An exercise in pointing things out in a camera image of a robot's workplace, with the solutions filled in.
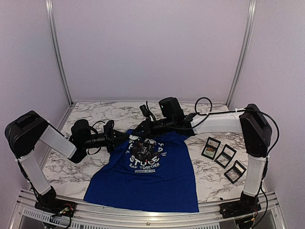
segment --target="black cable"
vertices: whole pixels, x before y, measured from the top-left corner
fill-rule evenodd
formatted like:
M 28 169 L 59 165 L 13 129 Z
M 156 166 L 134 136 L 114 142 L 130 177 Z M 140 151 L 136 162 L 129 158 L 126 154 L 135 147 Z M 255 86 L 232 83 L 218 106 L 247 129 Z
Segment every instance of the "black cable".
M 69 214 L 69 212 L 66 212 L 66 214 L 69 216 L 69 224 L 68 224 L 68 226 L 66 226 L 64 229 L 68 229 L 68 228 L 71 226 L 71 223 L 72 223 L 72 217 L 71 217 L 71 215 Z
M 100 120 L 100 121 L 97 121 L 95 124 L 93 124 L 93 126 L 92 127 L 94 127 L 96 124 L 98 124 L 98 123 L 104 123 L 105 124 L 105 122 L 104 121 L 102 121 L 102 120 Z
M 209 103 L 210 103 L 210 112 L 212 111 L 212 109 L 213 109 L 213 103 L 212 103 L 212 101 L 208 98 L 208 97 L 200 97 L 199 99 L 197 99 L 197 101 L 195 102 L 195 113 L 197 114 L 197 115 L 200 115 L 200 116 L 205 116 L 206 114 L 200 114 L 200 112 L 198 112 L 197 111 L 197 105 L 198 105 L 198 103 L 199 103 L 199 101 L 200 100 L 202 100 L 202 99 L 206 99 L 207 101 L 209 101 Z
M 258 221 L 257 223 L 255 223 L 255 224 L 253 225 L 252 228 L 255 228 L 255 227 L 263 220 L 263 218 L 265 217 L 265 215 L 267 214 L 267 211 L 268 211 L 268 197 L 267 197 L 266 193 L 263 191 L 262 186 L 261 186 L 260 190 L 262 191 L 263 195 L 264 195 L 265 198 L 266 198 L 266 210 L 265 210 L 263 216 L 259 219 L 259 221 Z
M 98 148 L 98 150 L 97 150 L 96 152 L 94 152 L 93 154 L 89 154 L 89 150 L 87 150 L 87 155 L 95 155 L 95 154 L 97 154 L 98 152 L 100 152 L 100 150 L 101 150 L 101 147 Z
M 94 123 L 93 126 L 92 126 L 92 128 L 93 128 L 96 124 L 98 124 L 98 123 L 104 123 L 104 124 L 105 124 L 104 121 L 100 120 L 100 121 L 97 121 L 96 123 Z M 87 150 L 87 155 L 95 155 L 95 154 L 97 154 L 98 152 L 100 152 L 100 150 L 101 150 L 101 147 L 99 147 L 98 150 L 97 150 L 96 152 L 94 152 L 93 154 L 89 154 L 89 150 Z

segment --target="marble-patterned table surface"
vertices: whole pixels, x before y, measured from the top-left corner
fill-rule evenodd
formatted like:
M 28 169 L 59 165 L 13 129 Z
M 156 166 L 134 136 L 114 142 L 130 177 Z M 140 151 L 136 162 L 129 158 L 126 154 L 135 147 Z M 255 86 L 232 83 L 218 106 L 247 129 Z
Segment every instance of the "marble-patterned table surface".
M 70 136 L 71 127 L 78 119 L 85 118 L 90 125 L 103 120 L 114 120 L 114 128 L 119 131 L 126 131 L 135 128 L 142 120 L 143 115 L 139 106 L 144 102 L 116 102 L 116 103 L 77 103 L 69 116 L 62 132 Z M 194 104 L 181 104 L 185 114 L 194 112 Z M 158 103 L 150 103 L 150 109 L 156 118 L 162 118 Z M 209 105 L 198 105 L 200 112 L 207 112 Z M 227 111 L 225 105 L 215 105 L 213 111 Z M 102 131 L 103 123 L 95 126 Z M 208 137 L 221 141 L 216 157 L 220 154 L 225 144 L 230 145 L 237 153 L 226 169 L 214 161 L 201 156 Z M 214 133 L 201 134 L 188 138 L 186 144 L 192 160 L 198 202 L 207 202 L 223 199 L 237 198 L 240 196 L 245 182 L 246 173 L 235 184 L 232 184 L 224 173 L 232 167 L 235 160 L 239 160 L 247 166 L 247 154 L 244 148 L 243 137 L 235 133 Z M 43 169 L 44 174 L 55 188 L 58 195 L 83 199 L 91 177 L 109 161 L 109 154 L 102 149 L 98 154 L 87 156 L 80 164 L 73 164 L 56 152 L 52 152 Z

